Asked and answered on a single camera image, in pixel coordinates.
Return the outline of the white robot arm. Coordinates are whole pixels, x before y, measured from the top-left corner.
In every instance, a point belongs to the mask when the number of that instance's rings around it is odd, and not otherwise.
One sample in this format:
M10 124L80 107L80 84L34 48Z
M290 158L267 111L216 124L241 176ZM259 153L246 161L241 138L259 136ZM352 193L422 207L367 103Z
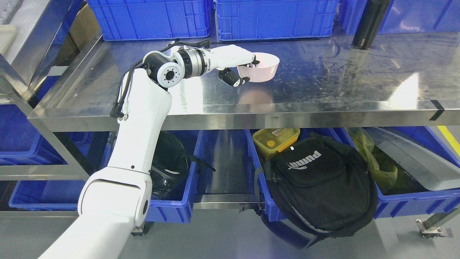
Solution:
M74 223L41 259L117 259L140 228L151 200L150 176L157 140L171 108L168 87L208 72L206 55L195 45L170 56L151 51L120 82L113 116L119 130L107 167L86 181Z

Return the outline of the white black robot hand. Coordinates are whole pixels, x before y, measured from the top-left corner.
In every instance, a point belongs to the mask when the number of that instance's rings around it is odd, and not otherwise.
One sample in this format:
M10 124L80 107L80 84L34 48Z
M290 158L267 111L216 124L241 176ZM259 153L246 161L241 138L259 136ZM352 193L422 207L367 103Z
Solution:
M205 50L205 61L207 61L207 66L204 74L217 69L219 79L232 87L239 87L248 82L250 78L240 77L231 68L260 64L254 53L236 45L218 46Z

